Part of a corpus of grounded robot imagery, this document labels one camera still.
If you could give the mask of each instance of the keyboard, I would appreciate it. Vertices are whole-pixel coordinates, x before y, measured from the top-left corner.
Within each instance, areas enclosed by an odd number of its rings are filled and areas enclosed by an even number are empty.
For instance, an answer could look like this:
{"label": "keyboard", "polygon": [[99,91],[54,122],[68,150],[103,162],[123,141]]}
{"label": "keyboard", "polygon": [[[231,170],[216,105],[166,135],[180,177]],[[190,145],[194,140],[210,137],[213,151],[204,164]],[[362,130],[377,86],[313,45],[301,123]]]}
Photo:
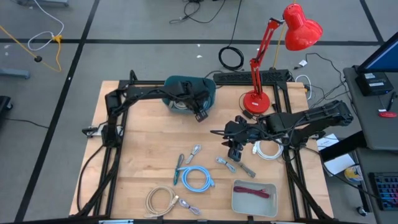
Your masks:
{"label": "keyboard", "polygon": [[[273,84],[275,82],[290,82],[292,77],[287,69],[282,70],[264,70],[260,71],[262,84]],[[227,85],[234,83],[242,83],[252,85],[251,72],[229,72],[229,73],[216,73],[213,76],[214,82],[217,85]]]}
{"label": "keyboard", "polygon": [[370,173],[373,192],[393,204],[377,200],[380,210],[398,210],[398,172]]}

